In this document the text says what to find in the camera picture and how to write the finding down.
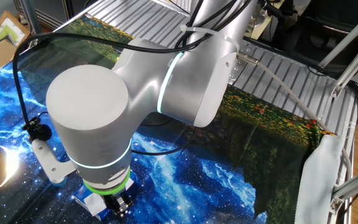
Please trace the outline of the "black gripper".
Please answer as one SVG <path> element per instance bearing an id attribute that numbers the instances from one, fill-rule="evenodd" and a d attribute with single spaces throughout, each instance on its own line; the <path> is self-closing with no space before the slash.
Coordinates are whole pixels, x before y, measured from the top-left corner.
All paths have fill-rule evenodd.
<path id="1" fill-rule="evenodd" d="M 128 214 L 128 208 L 133 204 L 127 192 L 122 192 L 118 195 L 104 195 L 103 200 L 107 208 L 113 210 L 118 217 Z"/>

